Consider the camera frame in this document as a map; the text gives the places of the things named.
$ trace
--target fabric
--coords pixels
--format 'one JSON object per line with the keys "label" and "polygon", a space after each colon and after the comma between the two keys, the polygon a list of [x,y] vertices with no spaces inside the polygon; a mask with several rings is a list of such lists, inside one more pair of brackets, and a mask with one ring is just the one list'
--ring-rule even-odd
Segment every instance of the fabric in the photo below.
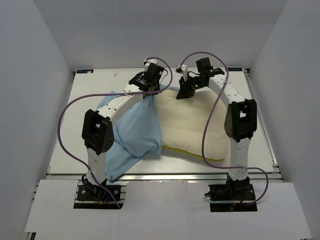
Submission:
{"label": "fabric", "polygon": [[[115,96],[106,96],[101,108]],[[106,154],[105,173],[114,181],[148,153],[161,154],[161,138],[154,96],[148,96],[127,111],[113,127],[114,143]]]}
{"label": "fabric", "polygon": [[[203,132],[218,96],[212,90],[197,91],[192,98],[177,100],[176,96],[176,91],[165,90],[154,97],[162,131],[161,144],[164,148],[201,156]],[[209,159],[222,160],[227,156],[226,113],[225,105],[219,101],[205,137],[204,153]]]}
{"label": "fabric", "polygon": [[[160,155],[162,145],[165,149],[201,156],[203,131],[217,95],[211,90],[198,91],[192,98],[177,100],[178,91],[179,88],[170,87],[161,94],[148,96],[118,120],[113,127],[114,144],[105,160],[109,181],[116,180],[148,153]],[[106,96],[97,108],[114,98]],[[222,160],[227,156],[226,111],[220,101],[206,135],[204,150],[208,159]]]}

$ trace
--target cloth fold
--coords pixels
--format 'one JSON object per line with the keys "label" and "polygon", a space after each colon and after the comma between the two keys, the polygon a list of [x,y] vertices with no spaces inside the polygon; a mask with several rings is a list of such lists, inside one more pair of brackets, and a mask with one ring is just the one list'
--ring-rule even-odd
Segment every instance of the cloth fold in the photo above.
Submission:
{"label": "cloth fold", "polygon": [[[115,96],[106,96],[101,108]],[[105,173],[112,182],[148,153],[162,152],[162,132],[154,96],[147,96],[129,109],[113,127],[114,143],[106,154]]]}

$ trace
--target work surface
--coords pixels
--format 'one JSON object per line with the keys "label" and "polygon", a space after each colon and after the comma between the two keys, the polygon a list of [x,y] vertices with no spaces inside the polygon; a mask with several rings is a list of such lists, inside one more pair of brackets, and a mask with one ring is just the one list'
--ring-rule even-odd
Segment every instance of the work surface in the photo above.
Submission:
{"label": "work surface", "polygon": [[[292,183],[271,183],[257,212],[210,212],[206,183],[133,181],[121,210],[73,209],[77,180],[42,180],[25,227],[35,240],[300,240],[309,228]],[[253,183],[259,196],[265,183]]]}
{"label": "work surface", "polygon": [[[87,94],[109,93],[112,90],[121,92],[128,84],[128,81],[143,70],[143,68],[94,69],[93,73],[77,73],[69,102]],[[189,70],[197,71],[196,68],[190,68]],[[172,72],[172,86],[179,87],[181,75],[175,73],[174,68],[172,68]],[[164,78],[162,84],[168,84],[169,80],[170,74]],[[252,98],[242,71],[231,71],[229,81],[244,98]],[[63,119],[61,137],[65,147],[85,162],[88,162],[88,155],[84,140],[81,138],[84,115],[88,109],[95,110],[102,99],[103,97],[90,97],[74,103],[66,111]],[[230,165],[230,147],[226,159],[221,162],[215,162],[215,164],[219,166]],[[270,149],[260,122],[257,124],[257,130],[249,146],[248,167],[259,167],[266,172],[273,171]],[[86,172],[86,167],[65,154],[58,141],[56,141],[48,173],[84,174]],[[170,150],[163,150],[161,156],[149,154],[127,171],[128,174],[203,174],[221,172],[226,172],[226,170],[209,167],[201,158]]]}

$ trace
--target white cushion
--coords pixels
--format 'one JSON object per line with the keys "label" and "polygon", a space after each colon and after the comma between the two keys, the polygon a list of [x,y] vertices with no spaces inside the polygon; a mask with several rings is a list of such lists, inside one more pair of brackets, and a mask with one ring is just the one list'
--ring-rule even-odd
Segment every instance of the white cushion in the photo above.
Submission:
{"label": "white cushion", "polygon": [[[210,111],[217,99],[212,90],[197,91],[192,98],[176,99],[178,92],[165,90],[155,96],[162,131],[161,144],[201,156],[201,143]],[[226,158],[229,139],[224,129],[227,109],[220,100],[213,112],[205,137],[208,159]]]}

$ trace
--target white wall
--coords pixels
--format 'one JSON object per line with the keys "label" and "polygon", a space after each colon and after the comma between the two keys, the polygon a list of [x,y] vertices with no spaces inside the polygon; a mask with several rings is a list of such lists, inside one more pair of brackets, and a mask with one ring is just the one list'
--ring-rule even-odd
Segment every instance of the white wall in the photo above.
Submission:
{"label": "white wall", "polygon": [[141,67],[151,56],[177,66],[194,51],[251,67],[286,2],[35,0],[72,70]]}
{"label": "white wall", "polygon": [[251,80],[283,177],[293,182],[318,240],[320,1],[288,1],[254,61]]}
{"label": "white wall", "polygon": [[0,238],[19,240],[72,72],[33,0],[0,1]]}

